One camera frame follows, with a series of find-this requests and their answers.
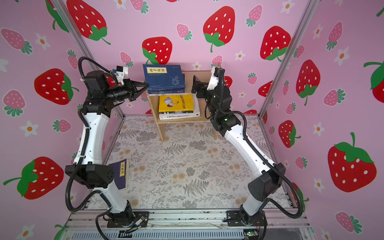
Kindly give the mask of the blue book with figure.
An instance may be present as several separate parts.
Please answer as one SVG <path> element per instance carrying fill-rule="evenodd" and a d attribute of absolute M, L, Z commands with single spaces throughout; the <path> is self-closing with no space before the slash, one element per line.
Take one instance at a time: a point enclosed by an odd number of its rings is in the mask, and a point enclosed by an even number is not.
<path fill-rule="evenodd" d="M 146 65 L 144 64 L 143 69 L 145 74 L 145 82 L 149 78 L 153 78 L 155 76 L 174 77 L 174 76 L 181 76 L 183 74 L 180 65 Z"/>

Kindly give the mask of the white hardcover book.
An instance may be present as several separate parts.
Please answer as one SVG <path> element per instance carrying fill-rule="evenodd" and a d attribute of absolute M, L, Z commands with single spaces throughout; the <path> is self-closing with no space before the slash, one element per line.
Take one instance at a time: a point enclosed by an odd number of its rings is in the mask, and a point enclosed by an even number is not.
<path fill-rule="evenodd" d="M 169 113 L 169 114 L 161 114 L 159 113 L 159 119 L 160 120 L 173 120 L 173 119 L 183 119 L 183 118 L 195 118 L 200 116 L 200 107 L 199 107 L 199 101 L 196 97 L 196 95 L 192 94 L 194 97 L 194 105 L 195 109 L 191 113 L 186 113 L 186 112 L 178 112 L 178 113 Z"/>

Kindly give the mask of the yellow cartoon cover book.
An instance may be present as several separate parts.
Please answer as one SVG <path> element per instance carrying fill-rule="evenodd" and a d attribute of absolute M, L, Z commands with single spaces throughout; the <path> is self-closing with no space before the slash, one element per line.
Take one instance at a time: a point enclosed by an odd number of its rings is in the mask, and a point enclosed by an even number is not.
<path fill-rule="evenodd" d="M 194 97 L 189 95 L 167 95 L 159 97 L 159 113 L 169 114 L 178 112 L 193 112 Z"/>

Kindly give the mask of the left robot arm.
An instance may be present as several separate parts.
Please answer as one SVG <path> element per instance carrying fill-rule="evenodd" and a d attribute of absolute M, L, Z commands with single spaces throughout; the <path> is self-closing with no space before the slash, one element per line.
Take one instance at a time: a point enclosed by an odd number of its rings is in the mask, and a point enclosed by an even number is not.
<path fill-rule="evenodd" d="M 92 71 L 82 74 L 88 94 L 78 115 L 84 124 L 79 152 L 72 165 L 65 168 L 70 177 L 65 192 L 65 202 L 69 211 L 82 209 L 94 195 L 100 195 L 107 203 L 106 215 L 111 222 L 124 227 L 135 220 L 131 204 L 119 192 L 114 180 L 114 168 L 103 164 L 102 143 L 112 109 L 128 99 L 134 101 L 149 87 L 147 83 L 124 79 L 121 85 L 111 87 L 107 73 Z M 92 192 L 78 207 L 70 199 L 73 182 L 86 186 Z"/>

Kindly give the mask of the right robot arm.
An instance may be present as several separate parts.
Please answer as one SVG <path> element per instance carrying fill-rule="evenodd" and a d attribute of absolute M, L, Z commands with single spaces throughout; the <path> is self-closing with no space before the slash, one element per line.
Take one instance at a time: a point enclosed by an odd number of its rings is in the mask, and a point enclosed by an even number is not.
<path fill-rule="evenodd" d="M 205 100 L 211 115 L 208 119 L 213 127 L 238 150 L 255 177 L 248 184 L 250 195 L 241 205 L 239 216 L 235 219 L 246 226 L 253 225 L 257 218 L 263 215 L 267 198 L 281 187 L 283 179 L 276 171 L 284 175 L 285 167 L 275 164 L 251 140 L 246 133 L 247 120 L 243 113 L 224 109 L 230 106 L 232 100 L 227 86 L 217 84 L 214 89 L 209 89 L 208 83 L 203 83 L 197 76 L 193 76 L 192 93 Z"/>

